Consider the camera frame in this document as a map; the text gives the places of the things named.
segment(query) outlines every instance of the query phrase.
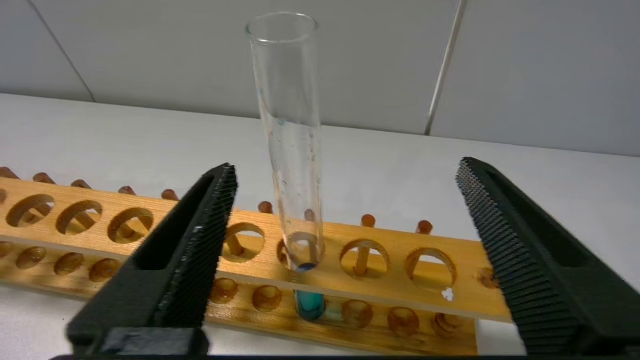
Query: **blue liquid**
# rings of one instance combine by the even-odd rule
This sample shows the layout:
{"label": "blue liquid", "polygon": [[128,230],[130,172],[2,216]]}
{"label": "blue liquid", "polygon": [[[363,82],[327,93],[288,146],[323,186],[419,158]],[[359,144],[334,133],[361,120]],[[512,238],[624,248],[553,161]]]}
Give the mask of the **blue liquid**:
{"label": "blue liquid", "polygon": [[[315,264],[302,264],[297,270],[307,272],[315,267]],[[296,309],[302,319],[313,321],[324,314],[324,295],[300,290],[296,290],[295,295]]]}

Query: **white table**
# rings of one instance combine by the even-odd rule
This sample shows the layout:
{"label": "white table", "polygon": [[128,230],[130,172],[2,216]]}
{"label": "white table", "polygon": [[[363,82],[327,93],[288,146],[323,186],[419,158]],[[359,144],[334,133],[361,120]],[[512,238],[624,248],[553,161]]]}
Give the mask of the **white table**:
{"label": "white table", "polygon": [[[486,161],[556,217],[635,289],[640,288],[640,158],[323,128],[324,219],[477,240],[454,176],[464,156]],[[237,167],[236,207],[274,200],[262,123],[217,115],[0,94],[0,166],[23,179],[47,172],[100,190],[130,185],[143,196],[178,195],[206,170]],[[0,286],[3,359],[69,353],[66,323],[83,306],[49,293]],[[258,332],[206,325],[213,354],[363,354]],[[515,326],[478,324],[481,354],[522,354]]]}

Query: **wooden test tube rack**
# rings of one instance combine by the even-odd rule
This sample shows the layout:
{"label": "wooden test tube rack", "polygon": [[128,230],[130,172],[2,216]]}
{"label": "wooden test tube rack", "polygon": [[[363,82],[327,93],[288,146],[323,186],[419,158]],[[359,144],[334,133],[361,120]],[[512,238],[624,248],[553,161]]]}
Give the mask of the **wooden test tube rack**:
{"label": "wooden test tube rack", "polygon": [[[0,177],[0,280],[92,297],[177,200],[175,193],[153,199],[76,186]],[[235,209],[206,320],[385,354],[431,355],[477,354],[474,319],[511,322],[481,243],[365,222],[325,223],[323,261],[301,274],[283,262],[276,216]],[[441,263],[421,261],[425,255]],[[293,290],[325,294],[324,315],[299,318]]]}

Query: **test tube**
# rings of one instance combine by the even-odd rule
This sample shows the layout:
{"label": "test tube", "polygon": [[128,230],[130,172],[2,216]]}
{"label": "test tube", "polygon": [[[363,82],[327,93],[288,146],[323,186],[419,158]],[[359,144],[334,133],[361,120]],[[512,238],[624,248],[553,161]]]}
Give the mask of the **test tube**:
{"label": "test tube", "polygon": [[[288,264],[296,272],[315,268],[324,255],[316,31],[313,18],[286,12],[246,26]],[[321,294],[296,291],[296,305],[305,320],[324,313]]]}

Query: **hole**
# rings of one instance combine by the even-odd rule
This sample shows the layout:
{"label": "hole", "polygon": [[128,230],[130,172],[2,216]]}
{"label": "hole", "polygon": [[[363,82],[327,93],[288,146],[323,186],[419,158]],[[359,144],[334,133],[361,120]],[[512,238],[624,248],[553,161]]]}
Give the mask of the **hole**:
{"label": "hole", "polygon": [[83,262],[84,256],[82,254],[70,252],[56,262],[53,266],[53,272],[55,272],[56,275],[66,276],[78,270]]}
{"label": "hole", "polygon": [[364,301],[349,300],[342,305],[342,319],[352,327],[362,329],[373,319],[373,308]]}
{"label": "hole", "polygon": [[238,283],[231,279],[216,279],[209,300],[215,304],[226,304],[234,299],[238,292]]}
{"label": "hole", "polygon": [[91,229],[102,215],[102,206],[95,201],[77,202],[62,211],[56,222],[58,232],[64,235],[77,235]]}
{"label": "hole", "polygon": [[263,313],[273,311],[282,302],[282,292],[275,286],[261,286],[253,292],[253,306]]}
{"label": "hole", "polygon": [[[358,257],[362,256],[360,254],[361,249],[368,249],[370,254],[366,261],[365,273],[358,275],[356,273],[356,265],[358,263]],[[379,255],[371,252],[371,250],[375,250]],[[356,240],[348,243],[344,247],[340,254],[340,263],[342,264],[344,272],[355,279],[379,279],[387,273],[389,256],[385,248],[375,241]]]}
{"label": "hole", "polygon": [[116,215],[109,224],[109,239],[115,243],[136,242],[149,234],[154,225],[154,215],[143,208],[127,209]]}
{"label": "hole", "polygon": [[394,307],[387,316],[389,329],[402,338],[408,338],[418,333],[420,319],[411,309],[406,307]]}
{"label": "hole", "polygon": [[453,337],[464,323],[465,318],[456,315],[437,313],[431,318],[433,331],[443,338]]}
{"label": "hole", "polygon": [[13,250],[13,244],[0,241],[0,259],[4,259]]}
{"label": "hole", "polygon": [[500,288],[500,282],[498,281],[498,278],[495,276],[495,273],[493,272],[493,270],[490,268],[482,268],[478,270],[478,273],[476,274],[475,278],[487,289]]}
{"label": "hole", "polygon": [[33,268],[39,264],[42,259],[47,255],[47,250],[43,247],[30,247],[21,252],[18,256],[18,260],[15,261],[15,266],[21,270],[27,270]]}
{"label": "hole", "polygon": [[255,258],[264,246],[264,232],[248,222],[241,222],[227,229],[222,256],[235,263],[244,263]]}
{"label": "hole", "polygon": [[[313,211],[307,210],[306,215],[310,216]],[[310,265],[317,266],[322,261],[324,249],[320,248],[317,243],[317,237],[314,234],[297,232],[289,235],[286,240],[287,244],[287,260],[288,264],[293,266],[292,270],[298,268],[308,268]]]}
{"label": "hole", "polygon": [[112,278],[118,269],[120,262],[114,259],[102,259],[93,264],[89,270],[89,280],[93,282],[104,282]]}
{"label": "hole", "polygon": [[404,269],[416,286],[427,290],[450,288],[456,282],[456,266],[438,249],[422,248],[412,252],[406,258]]}
{"label": "hole", "polygon": [[31,226],[44,219],[53,208],[54,199],[49,195],[33,195],[17,203],[6,216],[6,223],[13,227]]}

